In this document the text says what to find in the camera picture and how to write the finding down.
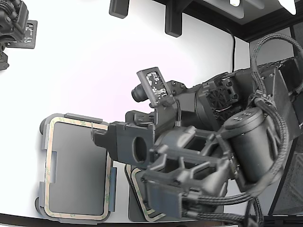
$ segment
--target light fixture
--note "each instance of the light fixture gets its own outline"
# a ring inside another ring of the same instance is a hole
[[[240,0],[229,0],[232,6],[238,7],[240,5]]]
[[[296,15],[297,10],[295,9],[294,0],[279,0],[281,6],[283,6],[288,12]]]

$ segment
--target cylindrical motor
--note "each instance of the cylindrical motor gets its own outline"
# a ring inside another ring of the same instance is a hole
[[[272,166],[273,151],[260,108],[251,108],[235,114],[224,123],[226,130],[238,131],[230,139],[241,169],[249,182],[257,182]]]

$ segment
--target black clamp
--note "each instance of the black clamp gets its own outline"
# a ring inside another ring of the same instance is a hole
[[[263,101],[268,105],[273,105],[274,107],[276,106],[275,103],[272,101],[271,96],[266,96],[260,90],[256,90],[256,92],[249,97],[248,106],[252,106],[252,104],[256,102],[256,99],[258,101]]]

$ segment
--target rectangular frame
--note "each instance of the rectangular frame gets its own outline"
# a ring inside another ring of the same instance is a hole
[[[50,121],[50,128],[48,132],[47,141],[47,152],[46,152],[46,163],[45,163],[45,204],[44,210],[48,216],[53,218],[68,218],[68,219],[81,219],[81,220],[103,220],[107,217],[109,212],[109,202],[106,197],[109,196],[109,186],[110,186],[110,173],[111,173],[111,158],[107,154],[107,165],[106,165],[106,182],[105,182],[105,194],[104,194],[104,212],[100,216],[95,215],[80,215],[80,214],[67,214],[67,213],[56,213],[49,209],[49,189],[50,189],[50,179],[51,179],[51,159],[52,159],[52,147],[53,147],[53,132],[54,125],[57,122],[73,124],[78,126],[89,127],[92,129],[102,129],[107,130],[107,125],[97,124],[93,122],[80,121],[75,119],[69,119],[65,117],[54,117]]]

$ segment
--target metal bracket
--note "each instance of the metal bracket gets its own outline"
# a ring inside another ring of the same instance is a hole
[[[165,33],[173,37],[182,35],[182,13],[193,0],[169,0],[165,12]]]
[[[182,35],[182,13],[193,0],[168,0],[165,13],[165,33],[173,37]],[[109,14],[125,18],[128,15],[129,0],[111,0]]]
[[[123,19],[128,15],[128,8],[129,0],[110,0],[109,14]]]

